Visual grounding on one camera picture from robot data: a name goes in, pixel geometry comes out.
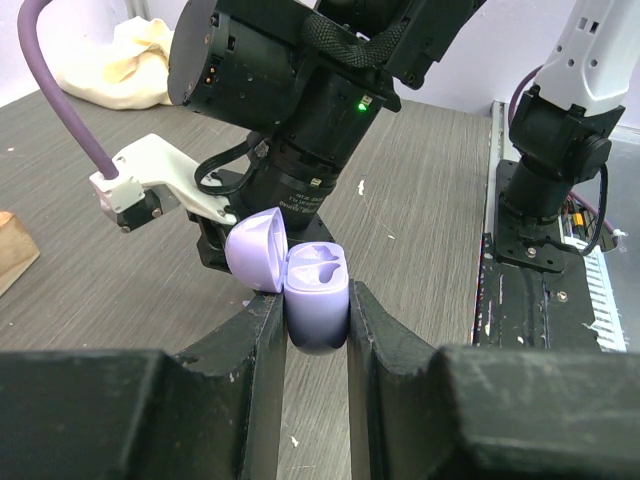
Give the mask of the purple charging case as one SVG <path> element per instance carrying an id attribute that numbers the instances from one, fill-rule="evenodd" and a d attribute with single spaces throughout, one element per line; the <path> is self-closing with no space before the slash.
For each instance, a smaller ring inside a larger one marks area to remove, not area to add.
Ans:
<path id="1" fill-rule="evenodd" d="M 235 254 L 228 265 L 245 286 L 284 295 L 289 337 L 296 348 L 310 355 L 325 355 L 344 345 L 349 329 L 350 276 L 340 245 L 297 245 L 278 269 L 249 252 Z"/>

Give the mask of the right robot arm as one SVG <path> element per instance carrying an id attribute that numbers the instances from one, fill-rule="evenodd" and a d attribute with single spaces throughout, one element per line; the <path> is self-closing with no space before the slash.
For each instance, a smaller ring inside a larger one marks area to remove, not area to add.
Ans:
<path id="1" fill-rule="evenodd" d="M 205 160 L 196 189 L 221 197 L 213 219 L 192 214 L 202 263 L 229 267 L 233 224 L 272 207 L 285 241 L 322 241 L 318 211 L 394 86 L 423 85 L 476 1 L 189 1 L 169 57 L 171 101 L 245 128 L 239 145 Z M 509 135 L 521 155 L 498 196 L 499 256 L 570 248 L 550 226 L 571 189 L 606 182 L 610 134 L 639 59 L 635 1 L 579 1 L 548 60 L 523 83 Z"/>

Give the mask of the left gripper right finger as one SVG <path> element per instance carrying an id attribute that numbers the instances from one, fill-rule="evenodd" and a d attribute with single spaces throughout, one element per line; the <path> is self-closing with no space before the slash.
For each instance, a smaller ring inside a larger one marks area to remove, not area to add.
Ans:
<path id="1" fill-rule="evenodd" d="M 349 286 L 355 479 L 635 479 L 635 354 L 434 348 Z"/>

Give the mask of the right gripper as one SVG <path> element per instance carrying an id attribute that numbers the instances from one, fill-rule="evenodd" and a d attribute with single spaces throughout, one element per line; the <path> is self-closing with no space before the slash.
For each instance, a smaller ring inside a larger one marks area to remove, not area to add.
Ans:
<path id="1" fill-rule="evenodd" d="M 196 243 L 201 263 L 206 267 L 230 273 L 228 260 L 235 254 L 255 253 L 267 266 L 283 267 L 290 250 L 308 242 L 329 242 L 330 232 L 318 213 L 311 217 L 303 230 L 288 232 L 284 213 L 271 208 L 251 214 L 239 204 L 239 221 L 223 225 L 201 215 L 187 212 L 191 222 L 198 225 L 201 235 Z"/>

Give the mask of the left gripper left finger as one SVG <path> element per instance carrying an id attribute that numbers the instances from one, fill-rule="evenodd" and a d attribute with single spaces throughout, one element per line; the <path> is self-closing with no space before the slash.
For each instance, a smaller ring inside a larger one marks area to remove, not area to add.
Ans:
<path id="1" fill-rule="evenodd" d="M 259 294 L 176 355 L 1 356 L 5 479 L 273 479 L 287 350 L 284 299 Z"/>

